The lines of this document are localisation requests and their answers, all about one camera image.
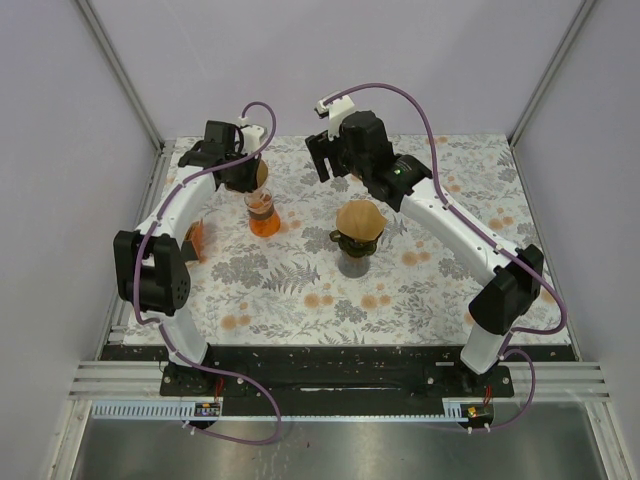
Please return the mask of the coffee filter pack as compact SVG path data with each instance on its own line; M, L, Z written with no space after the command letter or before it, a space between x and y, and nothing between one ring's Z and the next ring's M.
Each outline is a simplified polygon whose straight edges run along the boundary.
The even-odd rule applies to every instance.
M204 261L204 223L202 219L193 222L187 229L181 253L186 262L202 263Z

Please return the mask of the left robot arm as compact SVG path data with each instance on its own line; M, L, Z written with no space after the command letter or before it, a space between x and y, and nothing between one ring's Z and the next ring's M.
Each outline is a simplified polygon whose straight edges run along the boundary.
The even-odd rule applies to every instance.
M170 361L186 366L182 383L205 395L217 382L203 362L208 344L187 307L191 279L182 245L198 212L223 185L257 188L261 149L268 130L249 124L208 121L204 138L180 158L173 186L152 213L132 231L120 231L113 248L120 298L133 307L137 323L155 325Z

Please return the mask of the green glass dripper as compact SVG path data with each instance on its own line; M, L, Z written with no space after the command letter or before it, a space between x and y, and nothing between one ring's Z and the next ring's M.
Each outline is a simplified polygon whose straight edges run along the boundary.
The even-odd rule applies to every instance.
M332 242L336 243L339 249L353 258L363 258L372 256L378 246L379 237L374 240L363 241L356 240L348 235L340 232L339 230L334 230L329 234L329 238Z

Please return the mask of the orange liquid glass carafe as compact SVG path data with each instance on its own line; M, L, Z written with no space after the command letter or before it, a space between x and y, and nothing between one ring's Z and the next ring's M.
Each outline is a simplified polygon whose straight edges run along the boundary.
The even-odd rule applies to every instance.
M280 230L281 219L267 188L247 193L244 201L249 215L249 228L254 235L268 238Z

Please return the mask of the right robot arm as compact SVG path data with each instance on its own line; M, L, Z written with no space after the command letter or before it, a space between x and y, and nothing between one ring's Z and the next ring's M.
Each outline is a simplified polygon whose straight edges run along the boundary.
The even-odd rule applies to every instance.
M394 152L384 123L371 111L353 107L342 113L317 113L329 127L306 139L321 181L357 176L368 193L394 211L418 222L465 261L481 291L469 304L475 321L461 351L465 365L455 371L457 388L469 396L491 382L514 322L539 297L544 255L529 245L519 248L473 217L449 195L439 196L434 173L411 155Z

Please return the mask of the brown paper coffee filter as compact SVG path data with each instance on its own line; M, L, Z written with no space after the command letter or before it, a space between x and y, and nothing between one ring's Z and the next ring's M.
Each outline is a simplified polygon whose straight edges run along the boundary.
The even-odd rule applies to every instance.
M337 212L337 230L356 241L376 240L387 225L387 219L369 200L353 200Z

